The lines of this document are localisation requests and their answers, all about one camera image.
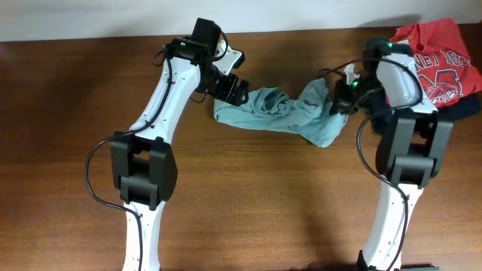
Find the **light blue t-shirt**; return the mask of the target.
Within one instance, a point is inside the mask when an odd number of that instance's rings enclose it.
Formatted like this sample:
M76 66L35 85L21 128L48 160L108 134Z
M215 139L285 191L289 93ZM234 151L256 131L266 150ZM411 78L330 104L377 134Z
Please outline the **light blue t-shirt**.
M216 99L213 115L219 123L242 129L298 134L317 148L331 145L348 121L331 114L334 103L323 79L309 82L292 99L278 87L262 87L249 93L247 103L235 106Z

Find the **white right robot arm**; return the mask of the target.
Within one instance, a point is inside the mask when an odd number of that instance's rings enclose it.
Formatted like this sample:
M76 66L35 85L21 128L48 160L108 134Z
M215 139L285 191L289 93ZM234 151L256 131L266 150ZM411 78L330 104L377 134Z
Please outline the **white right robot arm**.
M407 42L375 37L363 47L364 72L352 63L335 84L332 115L364 109L367 125L391 116L377 147L375 166L363 162L380 180L380 198L371 234L358 253L357 270L401 270L401 250L418 199L441 169L452 122L440 118L416 75L415 55Z

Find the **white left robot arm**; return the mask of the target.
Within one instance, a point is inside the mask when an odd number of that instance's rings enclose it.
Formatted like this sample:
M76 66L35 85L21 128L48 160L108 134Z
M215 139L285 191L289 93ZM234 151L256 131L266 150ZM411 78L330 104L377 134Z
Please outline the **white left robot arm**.
M161 215L178 177L172 139L191 95L234 106L248 101L248 82L232 72L245 55L230 47L214 21L197 19L189 36L172 39L160 53L162 72L147 106L110 141L114 187L127 216L125 270L160 269Z

